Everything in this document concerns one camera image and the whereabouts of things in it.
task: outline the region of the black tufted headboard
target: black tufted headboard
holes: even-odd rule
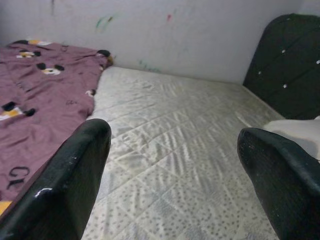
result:
[[[320,115],[320,17],[290,14],[265,29],[244,84],[287,119]]]

